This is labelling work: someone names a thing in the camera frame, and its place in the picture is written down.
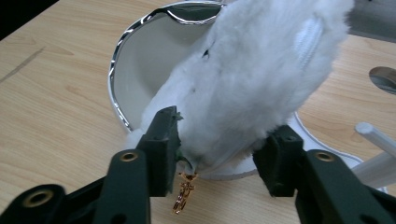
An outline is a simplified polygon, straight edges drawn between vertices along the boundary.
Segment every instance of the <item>white stand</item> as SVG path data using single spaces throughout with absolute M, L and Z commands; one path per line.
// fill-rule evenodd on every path
M 375 189 L 396 183 L 396 142 L 366 122 L 357 124 L 355 130 L 384 151 L 355 166 L 353 173 L 363 184 Z

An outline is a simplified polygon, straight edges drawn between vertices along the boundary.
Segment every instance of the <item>white fur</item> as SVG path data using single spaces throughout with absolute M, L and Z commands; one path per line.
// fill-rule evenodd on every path
M 158 110 L 176 105 L 184 118 L 178 122 L 181 151 L 194 166 L 188 172 L 210 172 L 240 160 L 261 147 L 268 132 L 287 123 L 329 75 L 352 5 L 352 0 L 228 5 L 152 99 L 138 132 L 146 132 Z M 324 29 L 303 70 L 293 44 L 313 16 Z

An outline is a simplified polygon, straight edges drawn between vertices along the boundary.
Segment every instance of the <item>brass screw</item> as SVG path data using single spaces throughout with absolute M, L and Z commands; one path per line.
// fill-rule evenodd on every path
M 41 204 L 48 202 L 52 197 L 53 197 L 52 190 L 40 189 L 27 196 L 23 200 L 22 205 L 24 207 L 29 207 L 29 208 L 38 207 Z
M 137 153 L 134 152 L 127 152 L 120 156 L 121 161 L 134 161 L 139 157 Z
M 321 161 L 334 161 L 334 156 L 327 152 L 317 152 L 315 156 Z

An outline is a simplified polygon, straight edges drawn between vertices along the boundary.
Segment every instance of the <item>wooden surface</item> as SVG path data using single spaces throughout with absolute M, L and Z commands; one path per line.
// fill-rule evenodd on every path
M 0 42 L 0 212 L 34 186 L 71 192 L 106 174 L 125 135 L 107 95 L 113 50 L 128 25 L 171 2 L 61 0 Z M 354 133 L 357 122 L 396 139 L 396 96 L 371 83 L 376 66 L 395 68 L 396 45 L 350 36 L 300 110 L 317 138 L 364 160 L 379 150 Z M 257 176 L 195 185 L 180 216 L 171 214 L 177 190 L 151 199 L 152 223 L 299 223 L 294 199 L 271 198 Z

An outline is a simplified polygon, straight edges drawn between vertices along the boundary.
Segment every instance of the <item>gold lobster clasp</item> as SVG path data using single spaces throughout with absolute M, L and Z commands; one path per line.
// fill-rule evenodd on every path
M 179 174 L 184 182 L 180 183 L 180 193 L 177 196 L 173 212 L 175 214 L 180 214 L 181 210 L 183 210 L 186 205 L 187 199 L 190 196 L 192 190 L 195 189 L 195 186 L 191 184 L 191 182 L 197 177 L 197 174 L 194 175 L 186 175 L 184 173 Z

